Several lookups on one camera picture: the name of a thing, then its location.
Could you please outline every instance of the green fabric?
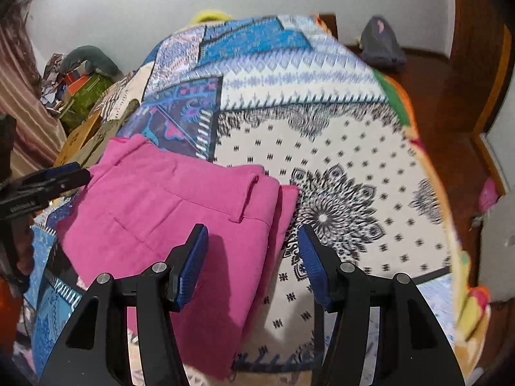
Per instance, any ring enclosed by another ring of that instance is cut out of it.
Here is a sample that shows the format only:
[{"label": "green fabric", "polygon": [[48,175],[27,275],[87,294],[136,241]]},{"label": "green fabric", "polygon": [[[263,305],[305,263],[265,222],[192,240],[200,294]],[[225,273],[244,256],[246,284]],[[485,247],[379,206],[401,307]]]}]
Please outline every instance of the green fabric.
[{"label": "green fabric", "polygon": [[385,77],[382,73],[374,69],[374,74],[377,80],[379,81],[379,84],[381,84],[381,87],[383,87],[383,91],[386,93],[388,97],[388,102],[390,103],[390,106],[392,106],[393,110],[395,110],[395,113],[397,113],[398,121],[401,122],[401,125],[403,126],[409,126],[408,113],[406,112],[404,103],[398,96],[395,88],[393,88],[392,85],[385,80]]},{"label": "green fabric", "polygon": [[89,111],[100,95],[106,91],[112,82],[98,74],[92,74],[89,80],[72,96],[59,116],[66,134],[70,134],[89,115]]}]

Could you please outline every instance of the blue gripper pad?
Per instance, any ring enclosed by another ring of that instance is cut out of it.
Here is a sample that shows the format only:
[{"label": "blue gripper pad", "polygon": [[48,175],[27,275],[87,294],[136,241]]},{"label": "blue gripper pad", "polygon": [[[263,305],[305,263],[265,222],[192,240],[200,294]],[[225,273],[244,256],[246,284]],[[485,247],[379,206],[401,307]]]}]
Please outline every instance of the blue gripper pad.
[{"label": "blue gripper pad", "polygon": [[315,251],[315,246],[311,242],[310,237],[306,232],[306,225],[299,228],[299,252],[304,267],[311,282],[311,289],[315,295],[315,300],[318,304],[322,305],[324,310],[327,310],[331,304],[329,298],[329,280],[323,269],[320,258]]},{"label": "blue gripper pad", "polygon": [[208,229],[204,226],[198,234],[179,276],[179,293],[177,294],[176,304],[181,310],[192,298],[207,251]]}]

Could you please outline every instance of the pink object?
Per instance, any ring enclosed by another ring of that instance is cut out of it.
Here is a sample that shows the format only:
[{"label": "pink object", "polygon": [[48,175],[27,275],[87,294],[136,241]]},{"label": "pink object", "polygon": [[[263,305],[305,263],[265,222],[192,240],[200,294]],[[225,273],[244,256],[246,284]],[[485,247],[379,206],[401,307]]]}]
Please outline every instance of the pink object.
[{"label": "pink object", "polygon": [[[263,300],[297,200],[260,166],[224,168],[157,149],[141,135],[109,141],[71,215],[57,227],[86,285],[103,272],[141,273],[183,244],[195,223],[209,231],[192,301],[172,314],[185,364],[223,380]],[[128,326],[136,329],[129,309]]]},{"label": "pink object", "polygon": [[488,209],[497,203],[498,198],[499,196],[495,191],[495,182],[491,177],[488,177],[480,193],[480,212],[485,213]]}]

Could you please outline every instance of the orange fabric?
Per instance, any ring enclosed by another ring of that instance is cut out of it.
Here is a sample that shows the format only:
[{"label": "orange fabric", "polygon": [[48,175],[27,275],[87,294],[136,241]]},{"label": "orange fabric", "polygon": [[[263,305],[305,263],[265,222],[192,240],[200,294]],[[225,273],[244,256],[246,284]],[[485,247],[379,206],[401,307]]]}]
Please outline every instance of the orange fabric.
[{"label": "orange fabric", "polygon": [[87,83],[89,80],[89,76],[82,76],[74,83],[71,83],[68,87],[66,87],[66,92],[73,96],[80,88]]},{"label": "orange fabric", "polygon": [[6,354],[12,354],[22,303],[22,298],[12,297],[9,285],[0,277],[0,349]]},{"label": "orange fabric", "polygon": [[320,18],[320,16],[318,14],[313,14],[311,15],[311,17],[313,18],[313,20],[315,20],[315,23],[320,26],[320,28],[325,32],[325,33],[329,33],[329,35],[333,36],[333,33],[331,32],[331,30],[327,27],[327,24],[325,24],[325,22]]}]

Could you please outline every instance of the wooden door frame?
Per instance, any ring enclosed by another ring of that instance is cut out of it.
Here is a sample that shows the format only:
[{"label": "wooden door frame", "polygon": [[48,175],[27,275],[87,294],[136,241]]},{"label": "wooden door frame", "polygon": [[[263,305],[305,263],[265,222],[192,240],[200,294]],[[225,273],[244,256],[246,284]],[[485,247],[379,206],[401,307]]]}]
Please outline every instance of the wooden door frame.
[{"label": "wooden door frame", "polygon": [[506,194],[508,190],[504,177],[499,172],[493,153],[486,143],[485,136],[490,130],[495,117],[501,109],[506,92],[508,91],[513,73],[513,64],[515,63],[514,41],[508,28],[504,26],[503,46],[501,49],[501,57],[499,58],[499,66],[495,75],[495,80],[490,91],[490,95],[485,103],[485,107],[472,131],[472,140],[484,161],[491,177],[495,181],[497,193],[501,196]]}]

